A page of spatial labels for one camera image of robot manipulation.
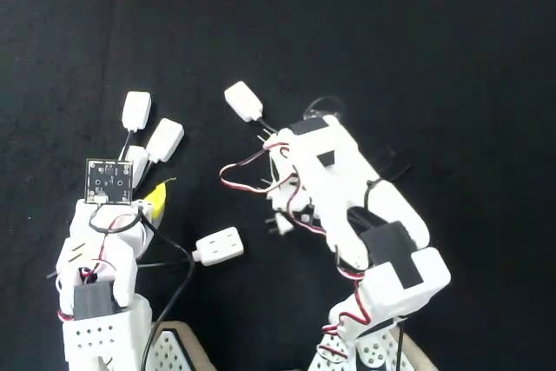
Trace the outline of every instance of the black cable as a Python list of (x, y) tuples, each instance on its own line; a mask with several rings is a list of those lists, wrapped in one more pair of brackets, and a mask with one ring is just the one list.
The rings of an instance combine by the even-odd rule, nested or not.
[(264, 119), (262, 119), (262, 117), (260, 117), (259, 119), (257, 119), (257, 122), (263, 127), (268, 129), (270, 132), (278, 132), (276, 129), (274, 129), (272, 126), (270, 126), (267, 121), (265, 121)]
[(99, 232), (101, 234), (120, 234), (122, 232), (125, 232), (126, 230), (129, 230), (131, 228), (133, 228), (137, 223), (139, 223), (139, 221), (141, 221), (142, 219), (142, 208), (139, 207), (137, 209), (137, 214), (136, 217), (133, 218), (133, 221), (131, 221), (130, 223), (128, 223), (127, 225), (121, 226), (120, 228), (115, 228), (115, 229), (110, 229), (110, 228), (100, 228), (98, 226), (96, 226), (95, 224), (93, 224), (93, 219), (95, 219), (96, 215), (98, 214), (98, 211), (103, 207), (103, 205), (101, 204), (100, 206), (98, 206), (95, 211), (90, 215), (89, 218), (89, 227), (91, 229), (93, 229), (96, 232)]
[(158, 319), (156, 319), (152, 329), (150, 330), (149, 338), (147, 339), (147, 344), (145, 345), (145, 350), (142, 353), (142, 360), (141, 360), (141, 371), (145, 371), (147, 367), (147, 359), (149, 358), (150, 347), (153, 344), (153, 340), (155, 339), (156, 332), (158, 331), (158, 328), (160, 327), (161, 323), (164, 321), (164, 318), (166, 317), (168, 312), (174, 307), (174, 304), (179, 298), (180, 294), (188, 286), (189, 281), (191, 280), (191, 275), (193, 275), (193, 271), (195, 270), (195, 260), (193, 259), (193, 256), (188, 252), (188, 250), (186, 250), (180, 244), (174, 242), (172, 239), (168, 238), (166, 235), (162, 234), (157, 228), (155, 228), (155, 226), (149, 221), (149, 219), (147, 219), (147, 217), (145, 217), (145, 215), (142, 215), (142, 222), (147, 228), (153, 231), (153, 234), (155, 236), (158, 236), (163, 241), (165, 241), (168, 245), (171, 245), (172, 247), (182, 252), (187, 259), (187, 263), (189, 264), (189, 269), (187, 275), (185, 276), (185, 280), (183, 280), (182, 284), (180, 284), (180, 286), (175, 290), (174, 294), (166, 304), (166, 307), (160, 313)]
[(403, 331), (405, 327), (406, 321), (401, 321), (398, 324), (398, 328), (400, 330), (400, 336), (398, 336), (398, 354), (396, 355), (396, 371), (400, 371), (400, 363), (401, 363), (401, 345), (403, 344)]
[(120, 152), (120, 158), (118, 158), (120, 161), (123, 161), (125, 155), (128, 153), (132, 138), (133, 138), (133, 130), (129, 130), (128, 136), (125, 138), (125, 142), (123, 143), (122, 152)]
[(136, 192), (142, 186), (142, 184), (145, 182), (145, 178), (147, 178), (147, 174), (149, 173), (150, 169), (152, 169), (153, 165), (155, 165), (155, 164), (152, 161), (149, 160), (149, 162), (147, 163), (147, 166), (145, 167), (145, 170), (142, 172), (142, 176), (141, 176), (141, 179), (139, 180), (139, 183), (133, 189), (134, 192)]
[(182, 265), (187, 261), (165, 261), (165, 262), (151, 262), (146, 264), (137, 264), (138, 268), (157, 268), (157, 267), (172, 267), (175, 265)]
[[(336, 105), (338, 106), (337, 111), (318, 110), (315, 108), (317, 104), (325, 101), (335, 102)], [(307, 108), (303, 111), (303, 119), (309, 119), (310, 117), (316, 117), (316, 116), (322, 117), (325, 115), (334, 115), (338, 119), (340, 119), (341, 116), (345, 113), (345, 111), (346, 111), (346, 105), (338, 96), (323, 96), (313, 100), (311, 104), (307, 106)]]
[(363, 196), (363, 207), (365, 208), (365, 210), (368, 211), (368, 195), (371, 193), (371, 190), (374, 189), (374, 186), (376, 186), (381, 181), (382, 181), (381, 177), (377, 178), (374, 181), (372, 180), (367, 181), (367, 190), (365, 190), (365, 195)]

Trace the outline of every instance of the hole pattern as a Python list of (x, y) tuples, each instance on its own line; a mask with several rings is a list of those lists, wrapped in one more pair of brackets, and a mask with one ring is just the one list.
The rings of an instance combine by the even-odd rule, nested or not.
[(155, 371), (191, 371), (178, 342), (170, 332), (166, 335), (162, 332), (151, 354), (157, 359)]

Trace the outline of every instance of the perforated white plate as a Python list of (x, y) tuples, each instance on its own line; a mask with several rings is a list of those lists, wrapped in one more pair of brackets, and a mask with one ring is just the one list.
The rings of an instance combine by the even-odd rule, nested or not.
[(148, 371), (192, 371), (182, 345), (171, 330), (163, 330), (150, 349)]
[[(339, 349), (341, 352), (347, 352), (346, 346), (337, 337), (325, 335), (319, 345), (328, 345), (331, 348)], [(386, 364), (386, 371), (395, 371), (396, 355), (398, 353), (398, 342), (393, 338), (388, 330), (364, 336), (357, 341), (357, 354), (359, 360), (369, 369), (379, 369)], [(316, 354), (308, 368), (308, 371), (355, 371), (357, 369), (357, 361), (354, 357), (349, 361), (335, 363), (338, 357), (327, 353), (325, 350), (319, 349), (320, 354)], [(402, 371), (414, 371), (413, 366), (407, 357), (401, 354)]]

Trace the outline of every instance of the black fabric surface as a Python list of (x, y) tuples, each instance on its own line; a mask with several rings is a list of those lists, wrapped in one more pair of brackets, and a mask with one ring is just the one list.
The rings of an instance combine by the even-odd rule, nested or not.
[[(137, 142), (164, 116), (186, 126), (187, 143), (145, 187), (179, 177), (162, 229), (192, 248), (235, 225), (246, 247), (198, 268), (170, 318), (192, 326), (221, 370), (308, 365), (350, 285), (319, 236), (269, 235), (268, 203), (219, 183), (222, 165), (260, 146), (223, 100), (236, 80), (278, 126), (340, 95), (365, 156), (390, 145), (414, 165), (397, 185), (453, 282), (407, 331), (440, 369), (545, 365), (555, 1), (0, 0), (2, 369), (63, 369), (57, 292), (44, 276), (83, 194), (84, 159), (122, 146), (130, 89), (154, 101)], [(149, 251), (175, 256), (160, 242)], [(183, 274), (140, 272), (155, 315)]]

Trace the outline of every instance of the wire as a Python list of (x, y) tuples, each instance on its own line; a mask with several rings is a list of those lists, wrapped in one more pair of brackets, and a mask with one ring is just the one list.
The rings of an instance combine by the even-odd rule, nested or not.
[(153, 231), (153, 234), (155, 234), (155, 236), (158, 236), (163, 241), (165, 241), (168, 245), (171, 245), (172, 247), (182, 252), (186, 258), (186, 260), (184, 261), (187, 261), (187, 263), (189, 264), (188, 273), (186, 274), (185, 279), (183, 280), (182, 284), (180, 284), (180, 286), (175, 290), (174, 294), (166, 304), (166, 307), (160, 313), (158, 319), (156, 319), (152, 329), (150, 330), (149, 338), (147, 339), (147, 344), (145, 345), (145, 349), (142, 353), (142, 360), (141, 360), (141, 371), (145, 371), (147, 367), (147, 359), (149, 358), (150, 347), (153, 344), (153, 340), (155, 339), (156, 332), (158, 331), (158, 328), (160, 327), (161, 323), (164, 321), (164, 318), (167, 316), (168, 312), (174, 307), (174, 304), (179, 298), (180, 294), (188, 286), (189, 281), (191, 280), (191, 276), (193, 275), (193, 271), (195, 270), (195, 261), (193, 259), (193, 256), (188, 252), (188, 250), (186, 250), (180, 244), (174, 242), (172, 239), (168, 238), (166, 235), (162, 234), (157, 228), (155, 228), (155, 226), (151, 222), (149, 222), (149, 219), (147, 219), (147, 217), (145, 217), (145, 215), (143, 214), (142, 214), (142, 222), (147, 228)]
[(268, 129), (270, 132), (278, 132), (276, 129), (274, 129), (272, 126), (270, 126), (267, 121), (265, 121), (264, 119), (262, 119), (262, 117), (260, 117), (259, 119), (257, 119), (257, 122), (263, 127)]
[(142, 218), (142, 208), (139, 207), (139, 208), (137, 209), (137, 214), (136, 214), (136, 216), (135, 216), (135, 217), (133, 218), (133, 220), (132, 220), (130, 223), (128, 223), (127, 225), (124, 225), (124, 226), (121, 226), (120, 228), (115, 228), (115, 229), (113, 229), (113, 228), (111, 228), (111, 227), (108, 227), (108, 228), (101, 228), (101, 227), (99, 227), (99, 226), (96, 226), (96, 225), (93, 223), (93, 220), (95, 219), (96, 215), (98, 215), (98, 212), (99, 212), (99, 210), (100, 210), (102, 207), (103, 207), (102, 204), (99, 205), (99, 206), (95, 209), (95, 211), (91, 214), (90, 219), (89, 219), (89, 227), (90, 227), (91, 229), (93, 229), (94, 231), (96, 231), (96, 232), (98, 232), (98, 233), (101, 233), (101, 234), (108, 234), (108, 235), (111, 235), (111, 234), (120, 234), (120, 233), (122, 233), (122, 232), (125, 232), (126, 230), (130, 230), (131, 228), (133, 228), (137, 223), (139, 223), (139, 221), (141, 221), (141, 218)]
[(74, 317), (72, 315), (66, 315), (64, 313), (62, 313), (62, 310), (58, 309), (58, 319), (60, 319), (60, 321), (73, 321)]
[(286, 203), (286, 212), (288, 213), (288, 216), (291, 218), (291, 220), (294, 221), (299, 226), (301, 226), (301, 227), (303, 227), (307, 230), (310, 230), (311, 232), (313, 232), (315, 234), (326, 235), (327, 233), (323, 228), (319, 228), (318, 226), (314, 226), (314, 225), (311, 225), (309, 223), (302, 222), (295, 217), (291, 206), (292, 206), (292, 201), (295, 199), (295, 197), (297, 196), (297, 194), (299, 193), (299, 191), (301, 189), (301, 178), (299, 177), (299, 174), (298, 174), (297, 169), (295, 167), (294, 167), (294, 171), (295, 171), (295, 174), (297, 175), (297, 185), (295, 186), (294, 193), (292, 193), (292, 195), (288, 199), (288, 202)]
[[(335, 102), (337, 105), (336, 111), (326, 111), (324, 109), (316, 109), (316, 105), (322, 102)], [(323, 117), (325, 115), (334, 115), (338, 119), (346, 112), (346, 105), (338, 96), (323, 96), (318, 99), (313, 100), (307, 108), (303, 111), (303, 119), (309, 119), (310, 117)]]
[(182, 265), (186, 261), (166, 261), (166, 262), (151, 262), (148, 264), (137, 264), (138, 268), (157, 268), (157, 267), (172, 267), (175, 265)]
[(338, 323), (336, 323), (335, 325), (326, 325), (322, 327), (322, 331), (324, 333), (329, 335), (337, 335), (338, 326), (340, 325), (340, 321), (343, 316), (346, 316), (349, 319), (356, 321), (357, 323), (360, 323), (361, 325), (368, 325), (371, 322), (371, 315), (365, 309), (365, 306), (363, 306), (363, 303), (361, 301), (361, 295), (359, 294), (359, 283), (355, 282), (354, 285), (355, 285), (355, 291), (354, 291), (355, 302), (357, 302), (357, 306), (359, 307), (359, 310), (361, 311), (361, 315), (363, 316), (363, 318), (361, 319), (360, 317), (350, 312), (341, 312), (338, 315)]
[(220, 169), (220, 173), (219, 173), (220, 181), (222, 182), (222, 184), (224, 184), (227, 187), (230, 187), (231, 189), (239, 189), (239, 190), (243, 190), (243, 191), (250, 191), (251, 193), (258, 193), (258, 194), (265, 194), (265, 193), (268, 193), (269, 191), (272, 191), (274, 189), (278, 189), (281, 185), (286, 183), (292, 177), (292, 175), (288, 176), (287, 178), (285, 178), (284, 180), (282, 180), (280, 182), (275, 182), (275, 183), (271, 184), (270, 186), (266, 187), (265, 189), (252, 187), (252, 186), (249, 186), (247, 184), (241, 184), (241, 183), (238, 183), (238, 182), (231, 182), (231, 181), (226, 180), (223, 177), (224, 173), (227, 170), (232, 169), (234, 167), (243, 167), (245, 165), (248, 165), (251, 162), (253, 162), (254, 160), (256, 160), (257, 158), (259, 158), (260, 156), (262, 156), (265, 152), (268, 152), (272, 148), (275, 148), (275, 147), (282, 147), (283, 149), (288, 149), (288, 144), (286, 142), (273, 143), (271, 145), (268, 145), (268, 146), (264, 147), (260, 151), (255, 152), (252, 156), (249, 156), (242, 161), (234, 162), (232, 164), (225, 165), (224, 167), (222, 167)]
[(398, 325), (400, 329), (400, 336), (398, 336), (398, 353), (396, 354), (396, 371), (400, 371), (401, 363), (401, 345), (403, 344), (403, 333), (404, 333), (405, 321), (401, 321)]
[(123, 161), (126, 154), (129, 151), (129, 146), (131, 145), (131, 138), (133, 138), (133, 130), (128, 130), (128, 136), (125, 138), (125, 142), (123, 143), (122, 151), (120, 151), (120, 156), (118, 157), (118, 161)]
[(377, 178), (376, 180), (367, 180), (367, 189), (365, 190), (365, 195), (363, 196), (363, 207), (366, 211), (368, 211), (368, 195), (370, 195), (371, 190), (374, 189), (379, 182), (382, 181), (382, 177)]
[(346, 277), (349, 280), (354, 280), (354, 281), (360, 281), (363, 278), (365, 278), (365, 273), (351, 273), (349, 271), (346, 271), (344, 268), (340, 267), (340, 266), (336, 266), (336, 269), (338, 269), (338, 272), (343, 275), (344, 277)]
[(147, 166), (145, 167), (145, 170), (142, 172), (142, 176), (139, 179), (139, 182), (133, 188), (133, 191), (137, 191), (142, 186), (142, 184), (145, 182), (145, 178), (147, 178), (147, 174), (149, 173), (150, 169), (152, 169), (153, 165), (154, 165), (154, 163), (149, 160), (149, 162), (147, 163)]
[[(328, 352), (331, 352), (334, 355), (338, 355), (338, 356), (342, 357), (344, 360), (346, 360), (348, 358), (348, 356), (346, 354), (344, 354), (343, 352), (339, 351), (338, 349), (331, 348), (328, 345), (318, 345), (317, 349), (324, 349)], [(343, 362), (343, 360), (332, 361), (332, 360), (329, 360), (328, 358), (325, 358), (322, 355), (321, 355), (321, 358), (324, 359), (324, 360), (330, 361), (333, 364), (339, 364), (340, 362)]]

